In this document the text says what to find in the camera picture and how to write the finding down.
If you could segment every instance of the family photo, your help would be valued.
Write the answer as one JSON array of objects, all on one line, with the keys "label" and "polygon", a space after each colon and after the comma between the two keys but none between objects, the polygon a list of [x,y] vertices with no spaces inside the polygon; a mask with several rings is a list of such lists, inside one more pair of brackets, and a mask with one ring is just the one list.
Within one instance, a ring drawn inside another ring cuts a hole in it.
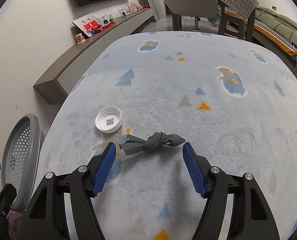
[{"label": "family photo", "polygon": [[73,24],[80,28],[88,37],[91,37],[93,34],[95,34],[96,29],[103,25],[93,14],[85,15],[75,20]]}]

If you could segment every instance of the small container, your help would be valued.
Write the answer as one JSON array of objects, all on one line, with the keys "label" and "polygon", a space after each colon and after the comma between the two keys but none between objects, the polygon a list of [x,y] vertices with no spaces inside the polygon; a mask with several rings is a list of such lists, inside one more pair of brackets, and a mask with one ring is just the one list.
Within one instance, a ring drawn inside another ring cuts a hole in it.
[{"label": "small container", "polygon": [[78,44],[81,44],[82,42],[85,41],[82,33],[79,33],[78,35],[75,35],[76,41],[78,42]]},{"label": "small container", "polygon": [[95,126],[103,133],[116,132],[122,125],[123,116],[116,106],[102,109],[95,118]]},{"label": "small container", "polygon": [[115,23],[115,18],[110,14],[110,23]]}]

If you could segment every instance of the gray laundry basket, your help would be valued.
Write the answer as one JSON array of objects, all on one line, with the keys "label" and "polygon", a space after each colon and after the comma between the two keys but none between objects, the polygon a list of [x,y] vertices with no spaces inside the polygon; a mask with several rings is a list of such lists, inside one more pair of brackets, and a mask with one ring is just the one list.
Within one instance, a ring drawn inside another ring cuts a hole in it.
[{"label": "gray laundry basket", "polygon": [[38,118],[27,114],[18,121],[7,140],[2,159],[2,184],[11,183],[16,188],[13,210],[24,211],[30,201],[44,138]]}]

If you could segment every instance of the small bottle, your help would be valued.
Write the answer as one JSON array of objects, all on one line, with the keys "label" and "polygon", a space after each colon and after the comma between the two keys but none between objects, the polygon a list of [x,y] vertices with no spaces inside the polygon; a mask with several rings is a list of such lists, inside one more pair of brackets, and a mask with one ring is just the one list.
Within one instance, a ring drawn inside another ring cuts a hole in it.
[{"label": "small bottle", "polygon": [[110,14],[110,23],[115,23],[115,19],[111,14]]}]

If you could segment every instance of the knotted cloth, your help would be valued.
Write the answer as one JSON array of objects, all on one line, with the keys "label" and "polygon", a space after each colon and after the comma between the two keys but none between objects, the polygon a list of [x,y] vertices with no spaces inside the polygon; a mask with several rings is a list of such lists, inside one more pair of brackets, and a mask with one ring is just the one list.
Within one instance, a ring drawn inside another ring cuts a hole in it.
[{"label": "knotted cloth", "polygon": [[144,151],[146,153],[156,152],[163,145],[178,146],[185,142],[185,139],[177,134],[165,134],[155,132],[147,141],[128,134],[125,143],[119,144],[126,155],[132,155]]}]

